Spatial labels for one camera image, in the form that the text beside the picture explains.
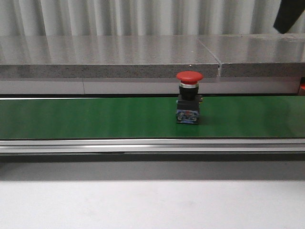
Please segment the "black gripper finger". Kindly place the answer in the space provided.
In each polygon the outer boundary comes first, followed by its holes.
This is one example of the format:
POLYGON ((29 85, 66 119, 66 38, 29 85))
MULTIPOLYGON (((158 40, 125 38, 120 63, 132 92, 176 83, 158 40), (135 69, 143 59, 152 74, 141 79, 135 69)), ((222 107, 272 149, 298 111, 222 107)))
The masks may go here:
POLYGON ((281 0, 273 28, 287 33, 305 10, 305 0, 281 0))

